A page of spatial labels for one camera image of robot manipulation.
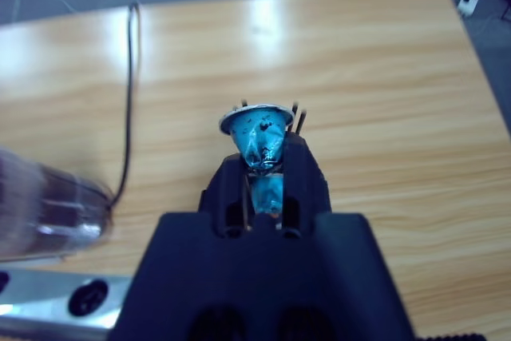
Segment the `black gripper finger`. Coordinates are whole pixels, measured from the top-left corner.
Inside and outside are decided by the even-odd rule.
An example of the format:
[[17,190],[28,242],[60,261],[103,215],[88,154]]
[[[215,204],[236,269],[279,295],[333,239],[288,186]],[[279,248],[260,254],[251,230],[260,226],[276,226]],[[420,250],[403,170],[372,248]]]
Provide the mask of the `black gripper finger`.
[[241,237],[247,227],[246,167],[238,153],[223,159],[200,195],[198,212],[207,214],[219,237]]
[[317,215],[332,212],[328,183],[300,135],[286,134],[282,160],[283,235],[305,237],[313,233]]

